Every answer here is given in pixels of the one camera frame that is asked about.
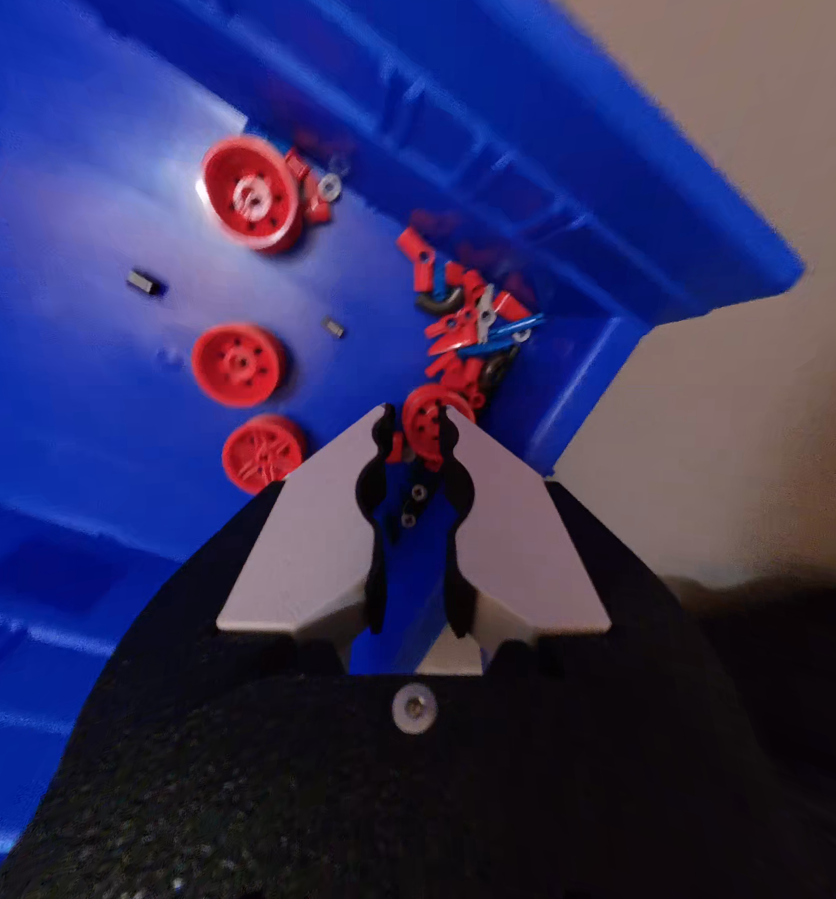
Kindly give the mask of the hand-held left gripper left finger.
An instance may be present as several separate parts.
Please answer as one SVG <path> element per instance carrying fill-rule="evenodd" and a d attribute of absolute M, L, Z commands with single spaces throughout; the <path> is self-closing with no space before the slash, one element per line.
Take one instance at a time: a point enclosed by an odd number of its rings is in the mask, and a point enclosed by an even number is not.
<path fill-rule="evenodd" d="M 385 621 L 385 539 L 394 406 L 365 413 L 289 475 L 228 597 L 217 629 L 334 651 L 350 671 L 356 638 Z"/>

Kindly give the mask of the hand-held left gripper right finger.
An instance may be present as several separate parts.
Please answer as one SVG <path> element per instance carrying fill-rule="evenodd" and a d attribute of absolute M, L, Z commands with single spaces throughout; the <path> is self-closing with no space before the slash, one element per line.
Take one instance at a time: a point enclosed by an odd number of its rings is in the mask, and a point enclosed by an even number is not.
<path fill-rule="evenodd" d="M 612 628 L 546 478 L 452 405 L 438 411 L 439 490 L 449 506 L 446 627 L 491 674 L 565 676 L 564 651 Z"/>

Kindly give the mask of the blue plastic bin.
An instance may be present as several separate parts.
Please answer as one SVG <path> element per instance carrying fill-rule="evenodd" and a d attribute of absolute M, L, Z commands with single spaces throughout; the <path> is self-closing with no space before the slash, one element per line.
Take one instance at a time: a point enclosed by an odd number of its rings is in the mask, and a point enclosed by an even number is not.
<path fill-rule="evenodd" d="M 207 206 L 203 158 L 243 134 L 341 177 L 286 253 Z M 546 478 L 612 619 L 565 676 L 491 674 L 446 627 L 452 512 L 401 425 L 436 383 L 409 227 L 438 280 L 462 264 L 547 317 L 474 412 Z M 804 835 L 725 670 L 547 476 L 655 327 L 805 269 L 550 2 L 0 2 L 0 897 L 609 897 L 646 877 L 701 897 L 789 874 Z M 263 405 L 192 375 L 225 323 L 286 349 Z M 382 403 L 382 630 L 350 671 L 221 634 L 286 479 L 232 484 L 228 436 L 284 416 L 305 462 Z"/>

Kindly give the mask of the red spoked wheel hub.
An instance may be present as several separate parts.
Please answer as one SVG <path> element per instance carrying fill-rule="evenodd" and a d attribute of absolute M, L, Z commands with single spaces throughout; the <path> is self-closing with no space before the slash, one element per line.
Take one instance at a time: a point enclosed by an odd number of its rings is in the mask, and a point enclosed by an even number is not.
<path fill-rule="evenodd" d="M 228 480 L 249 495 L 284 480 L 307 457 L 306 436 L 294 421 L 263 413 L 235 429 L 222 447 Z"/>

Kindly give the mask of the blue axle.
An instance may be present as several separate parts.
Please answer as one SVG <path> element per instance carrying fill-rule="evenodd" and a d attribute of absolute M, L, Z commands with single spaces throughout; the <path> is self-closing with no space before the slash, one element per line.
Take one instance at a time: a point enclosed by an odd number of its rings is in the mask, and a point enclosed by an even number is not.
<path fill-rule="evenodd" d="M 491 328 L 484 343 L 463 346 L 457 350 L 457 355 L 462 359 L 483 358 L 510 351 L 528 341 L 533 332 L 546 322 L 544 314 L 537 314 Z"/>

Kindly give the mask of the pile of small red parts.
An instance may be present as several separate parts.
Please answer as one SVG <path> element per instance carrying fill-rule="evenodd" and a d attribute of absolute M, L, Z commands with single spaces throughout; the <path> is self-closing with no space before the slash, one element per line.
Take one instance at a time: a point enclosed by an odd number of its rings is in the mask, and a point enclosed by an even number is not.
<path fill-rule="evenodd" d="M 483 358 L 462 359 L 457 350 L 484 343 L 491 328 L 542 313 L 531 313 L 511 291 L 497 287 L 478 270 L 453 261 L 444 264 L 443 279 L 438 280 L 436 252 L 414 228 L 403 230 L 396 244 L 412 264 L 415 295 L 419 291 L 440 295 L 458 285 L 464 288 L 465 304 L 456 314 L 440 319 L 430 316 L 432 321 L 424 331 L 430 341 L 430 363 L 425 374 L 429 380 L 456 390 L 473 410 L 483 409 L 523 344 Z"/>

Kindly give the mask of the black curved tube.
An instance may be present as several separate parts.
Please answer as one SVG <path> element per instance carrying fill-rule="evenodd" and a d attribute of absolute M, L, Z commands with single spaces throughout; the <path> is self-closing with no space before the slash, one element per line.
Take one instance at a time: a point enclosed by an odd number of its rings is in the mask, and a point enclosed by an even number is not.
<path fill-rule="evenodd" d="M 432 291 L 419 291 L 415 295 L 415 306 L 435 319 L 456 314 L 464 304 L 465 291 L 461 285 L 450 287 L 440 295 Z"/>

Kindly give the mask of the large red wheel hub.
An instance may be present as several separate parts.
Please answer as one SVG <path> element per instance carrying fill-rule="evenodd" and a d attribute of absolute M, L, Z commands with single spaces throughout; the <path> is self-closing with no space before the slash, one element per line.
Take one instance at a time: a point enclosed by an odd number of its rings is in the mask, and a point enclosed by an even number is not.
<path fill-rule="evenodd" d="M 266 140 L 243 134 L 210 147 L 202 183 L 219 227 L 247 249 L 286 253 L 303 231 L 299 181 L 285 157 Z"/>

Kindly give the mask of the red angled connector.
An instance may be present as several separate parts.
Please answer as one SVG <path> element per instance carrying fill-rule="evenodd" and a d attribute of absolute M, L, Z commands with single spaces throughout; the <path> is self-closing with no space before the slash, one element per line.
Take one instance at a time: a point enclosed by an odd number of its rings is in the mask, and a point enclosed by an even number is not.
<path fill-rule="evenodd" d="M 333 218 L 331 204 L 322 197 L 319 179 L 312 173 L 311 166 L 294 147 L 285 153 L 284 158 L 299 188 L 304 223 L 317 226 L 330 222 Z"/>

